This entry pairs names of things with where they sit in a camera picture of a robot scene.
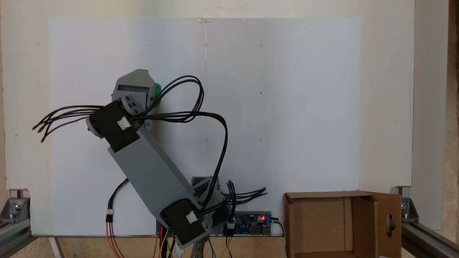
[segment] green part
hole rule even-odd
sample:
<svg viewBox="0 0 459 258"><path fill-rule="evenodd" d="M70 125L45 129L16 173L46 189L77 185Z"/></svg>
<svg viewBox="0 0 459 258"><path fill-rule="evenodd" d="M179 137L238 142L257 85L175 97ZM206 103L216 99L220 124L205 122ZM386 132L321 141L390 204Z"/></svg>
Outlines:
<svg viewBox="0 0 459 258"><path fill-rule="evenodd" d="M171 247L169 246L169 240L166 238L166 243L168 245L168 250L169 250L169 254L172 258L174 258L174 256L172 255L172 251L171 251Z"/></svg>
<svg viewBox="0 0 459 258"><path fill-rule="evenodd" d="M161 85L155 83L155 99L159 97L159 93L161 92Z"/></svg>

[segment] red wire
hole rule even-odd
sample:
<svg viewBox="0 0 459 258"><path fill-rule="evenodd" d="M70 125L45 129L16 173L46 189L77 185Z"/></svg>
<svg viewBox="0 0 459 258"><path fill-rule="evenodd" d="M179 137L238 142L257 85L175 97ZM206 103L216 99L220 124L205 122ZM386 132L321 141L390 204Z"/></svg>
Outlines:
<svg viewBox="0 0 459 258"><path fill-rule="evenodd" d="M116 243L115 230L113 230L113 223L110 223L110 231L111 231L111 233L112 233L112 242L115 243L115 245L113 246L113 248L116 247L116 249L118 250L118 255L121 256L122 258L124 258L123 253L121 252L121 250L120 250L119 247L118 247L118 244Z"/></svg>
<svg viewBox="0 0 459 258"><path fill-rule="evenodd" d="M106 234L107 234L107 242L108 242L108 245L110 246L112 252L116 255L117 258L120 258L120 257L118 256L118 254L116 253L115 249L112 247L112 245L111 245L111 243L110 243L110 240L109 240L109 238L108 238L108 222L106 223L106 226L105 226L105 232L106 232Z"/></svg>
<svg viewBox="0 0 459 258"><path fill-rule="evenodd" d="M108 226L108 231L110 232L110 240L112 241L112 246L113 250L115 251L115 255L117 256L117 258L121 258L121 256L119 256L118 252L115 249L115 244L113 243L113 230L110 225Z"/></svg>

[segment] metal bracket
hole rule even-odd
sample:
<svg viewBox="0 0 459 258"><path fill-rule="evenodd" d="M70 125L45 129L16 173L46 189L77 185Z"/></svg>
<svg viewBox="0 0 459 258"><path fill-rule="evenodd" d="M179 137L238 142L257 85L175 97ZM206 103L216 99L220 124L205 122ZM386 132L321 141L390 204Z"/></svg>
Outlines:
<svg viewBox="0 0 459 258"><path fill-rule="evenodd" d="M402 247L416 258L456 258L459 246L419 223L419 215L408 197L409 188L394 187L391 193L402 195Z"/></svg>
<svg viewBox="0 0 459 258"><path fill-rule="evenodd" d="M0 258L12 256L36 239L30 229L30 199L17 192L0 213Z"/></svg>

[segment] blue circuit board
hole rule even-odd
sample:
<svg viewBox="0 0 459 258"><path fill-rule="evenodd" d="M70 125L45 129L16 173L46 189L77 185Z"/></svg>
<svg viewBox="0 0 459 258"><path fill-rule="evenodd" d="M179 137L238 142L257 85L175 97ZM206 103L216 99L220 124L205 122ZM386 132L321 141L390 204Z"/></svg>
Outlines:
<svg viewBox="0 0 459 258"><path fill-rule="evenodd" d="M236 212L234 235L270 236L271 212ZM223 235L228 231L228 220L224 222Z"/></svg>

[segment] white board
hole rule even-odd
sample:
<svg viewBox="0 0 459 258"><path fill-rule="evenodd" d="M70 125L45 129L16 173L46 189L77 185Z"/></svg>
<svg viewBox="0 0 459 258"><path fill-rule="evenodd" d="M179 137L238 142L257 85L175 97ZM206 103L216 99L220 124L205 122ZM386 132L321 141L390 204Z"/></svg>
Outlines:
<svg viewBox="0 0 459 258"><path fill-rule="evenodd" d="M239 210L282 217L286 191L358 188L358 19L50 19L52 109L107 104L116 80L137 68L163 86L185 74L203 81L203 110L221 114L229 129L220 180L238 192L268 188ZM186 85L161 109L189 110L196 97ZM218 122L159 126L187 179L213 174L224 135ZM108 144L84 122L51 140L54 235L104 235L106 203L125 178ZM114 205L117 235L154 234L155 220L131 186Z"/></svg>

